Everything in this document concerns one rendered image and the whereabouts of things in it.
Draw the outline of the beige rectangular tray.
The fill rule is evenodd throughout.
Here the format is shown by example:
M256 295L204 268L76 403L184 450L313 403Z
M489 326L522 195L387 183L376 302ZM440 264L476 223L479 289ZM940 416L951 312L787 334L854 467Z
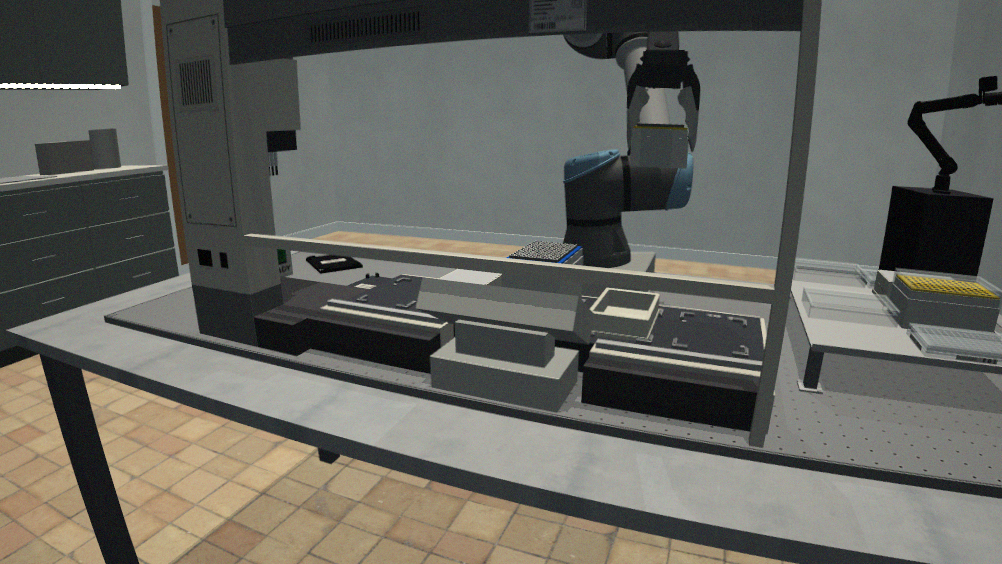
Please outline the beige rectangular tray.
M660 311L659 298L658 293L606 288L590 308L592 332L630 341L649 339Z

